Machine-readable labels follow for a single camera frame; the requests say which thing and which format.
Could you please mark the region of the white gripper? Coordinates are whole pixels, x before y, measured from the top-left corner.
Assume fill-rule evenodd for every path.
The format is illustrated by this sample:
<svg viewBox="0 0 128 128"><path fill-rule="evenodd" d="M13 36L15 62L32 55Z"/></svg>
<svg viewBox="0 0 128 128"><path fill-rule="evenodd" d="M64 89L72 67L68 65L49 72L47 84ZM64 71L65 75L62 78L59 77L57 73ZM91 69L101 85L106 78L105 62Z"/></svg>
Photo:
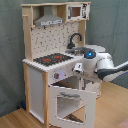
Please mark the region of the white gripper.
<svg viewBox="0 0 128 128"><path fill-rule="evenodd" d="M83 77L84 76L83 66L81 63L75 64L75 66L73 68L73 74L77 77Z"/></svg>

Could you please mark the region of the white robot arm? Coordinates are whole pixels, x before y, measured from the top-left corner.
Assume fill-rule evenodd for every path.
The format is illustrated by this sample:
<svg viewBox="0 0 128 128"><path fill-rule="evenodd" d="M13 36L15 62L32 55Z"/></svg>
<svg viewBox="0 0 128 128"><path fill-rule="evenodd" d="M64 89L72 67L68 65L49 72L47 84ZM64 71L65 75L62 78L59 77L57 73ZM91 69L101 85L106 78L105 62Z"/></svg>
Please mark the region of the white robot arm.
<svg viewBox="0 0 128 128"><path fill-rule="evenodd" d="M92 74L97 71L100 80L109 82L128 73L128 61L114 66L109 53L99 53L94 49L88 49L83 55L82 62L75 65L74 71L79 72L81 75L85 73Z"/></svg>

